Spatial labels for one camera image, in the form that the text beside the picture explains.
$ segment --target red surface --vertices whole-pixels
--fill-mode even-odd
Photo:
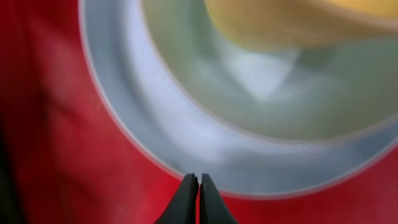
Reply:
[[[29,223],[153,223],[179,181],[122,135],[95,92],[76,0],[0,0],[0,118]],[[398,150],[317,194],[226,198],[240,223],[398,223]]]

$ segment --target yellow object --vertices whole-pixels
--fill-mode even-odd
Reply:
[[[365,2],[375,0],[330,0]],[[398,33],[398,22],[359,16],[324,0],[205,0],[215,27],[249,50],[335,44]]]
[[[330,3],[346,7],[374,16],[398,19],[398,0],[326,0]]]

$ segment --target red background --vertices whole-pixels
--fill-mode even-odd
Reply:
[[[77,0],[0,0],[0,118],[29,223],[153,223],[179,180],[144,157],[88,74]],[[225,198],[240,223],[398,223],[398,150],[287,200]]]

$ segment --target red table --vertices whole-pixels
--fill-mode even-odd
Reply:
[[[0,2],[0,118],[29,223],[153,223],[179,180],[135,149],[100,102],[77,0]],[[240,223],[398,223],[398,150],[316,194],[225,200]]]

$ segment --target red tablecloth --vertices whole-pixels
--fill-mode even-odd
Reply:
[[[77,0],[0,2],[0,118],[29,223],[153,223],[179,181],[136,150],[100,102]],[[398,151],[317,194],[225,200],[240,223],[398,223]]]

